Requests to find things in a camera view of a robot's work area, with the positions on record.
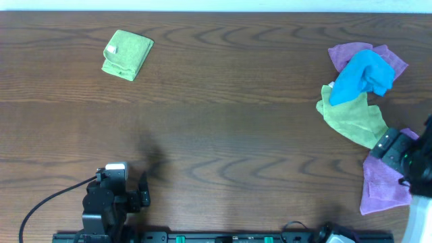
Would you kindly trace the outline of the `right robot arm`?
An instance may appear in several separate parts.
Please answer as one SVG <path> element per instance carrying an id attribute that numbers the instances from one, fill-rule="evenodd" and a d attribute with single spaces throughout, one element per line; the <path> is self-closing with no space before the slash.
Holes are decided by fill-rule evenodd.
<path id="1" fill-rule="evenodd" d="M 431 241 L 431 118 L 425 131 L 413 139 L 390 128 L 371 150 L 374 158 L 402 174 L 399 185 L 409 187 L 412 195 L 408 224 L 403 242 Z"/>

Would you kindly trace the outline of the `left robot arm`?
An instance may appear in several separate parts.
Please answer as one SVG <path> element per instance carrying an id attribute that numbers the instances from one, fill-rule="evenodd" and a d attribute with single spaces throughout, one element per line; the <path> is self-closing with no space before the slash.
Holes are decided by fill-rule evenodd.
<path id="1" fill-rule="evenodd" d="M 139 242 L 140 236 L 125 225 L 127 214 L 139 213 L 151 203 L 146 173 L 138 188 L 126 189 L 125 169 L 100 169 L 96 180 L 87 185 L 84 197 L 83 229 L 76 239 L 84 243 Z"/>

